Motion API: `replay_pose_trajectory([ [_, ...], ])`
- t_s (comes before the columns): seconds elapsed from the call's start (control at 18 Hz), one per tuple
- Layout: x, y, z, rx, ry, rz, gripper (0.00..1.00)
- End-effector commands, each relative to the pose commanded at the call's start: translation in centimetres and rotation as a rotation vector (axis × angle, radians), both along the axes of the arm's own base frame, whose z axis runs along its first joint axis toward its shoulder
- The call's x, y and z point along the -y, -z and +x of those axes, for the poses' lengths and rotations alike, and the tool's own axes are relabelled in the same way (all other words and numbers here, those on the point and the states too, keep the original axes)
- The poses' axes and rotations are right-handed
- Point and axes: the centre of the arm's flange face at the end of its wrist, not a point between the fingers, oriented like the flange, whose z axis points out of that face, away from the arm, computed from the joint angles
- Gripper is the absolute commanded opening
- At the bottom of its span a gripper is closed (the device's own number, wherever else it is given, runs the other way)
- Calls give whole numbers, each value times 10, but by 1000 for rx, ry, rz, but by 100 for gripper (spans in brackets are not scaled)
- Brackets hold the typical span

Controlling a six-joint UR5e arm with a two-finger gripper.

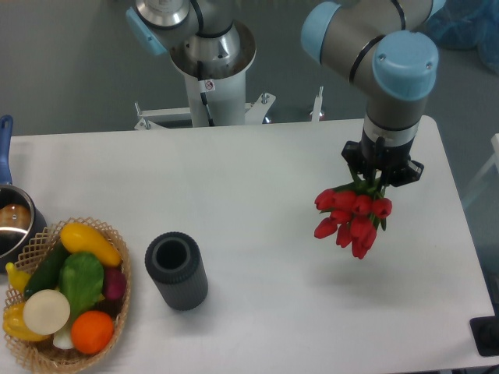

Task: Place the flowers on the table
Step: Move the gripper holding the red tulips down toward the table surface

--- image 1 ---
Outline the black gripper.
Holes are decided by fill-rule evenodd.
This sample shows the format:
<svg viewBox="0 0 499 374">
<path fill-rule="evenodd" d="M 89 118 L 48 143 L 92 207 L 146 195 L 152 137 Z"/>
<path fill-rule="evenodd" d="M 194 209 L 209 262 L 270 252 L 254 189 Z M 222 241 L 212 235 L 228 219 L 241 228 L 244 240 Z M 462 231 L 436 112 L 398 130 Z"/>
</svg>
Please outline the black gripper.
<svg viewBox="0 0 499 374">
<path fill-rule="evenodd" d="M 387 130 L 365 125 L 359 142 L 348 141 L 342 150 L 353 180 L 368 186 L 399 187 L 420 180 L 424 165 L 410 156 L 418 127 Z"/>
</svg>

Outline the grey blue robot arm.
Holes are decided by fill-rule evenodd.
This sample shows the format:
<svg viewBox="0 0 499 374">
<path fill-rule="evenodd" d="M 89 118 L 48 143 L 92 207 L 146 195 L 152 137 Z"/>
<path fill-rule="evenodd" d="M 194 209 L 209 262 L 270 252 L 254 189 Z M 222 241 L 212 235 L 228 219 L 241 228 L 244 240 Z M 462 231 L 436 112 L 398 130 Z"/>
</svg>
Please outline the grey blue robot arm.
<svg viewBox="0 0 499 374">
<path fill-rule="evenodd" d="M 367 95 L 363 133 L 342 156 L 353 176 L 382 188 L 419 180 L 410 157 L 419 121 L 437 75 L 435 43 L 417 27 L 441 1 L 323 2 L 306 17 L 300 40 L 318 64 Z M 183 74 L 196 127 L 243 125 L 246 70 L 256 55 L 250 30 L 231 1 L 134 1 L 126 20 L 153 55 L 169 54 Z"/>
</svg>

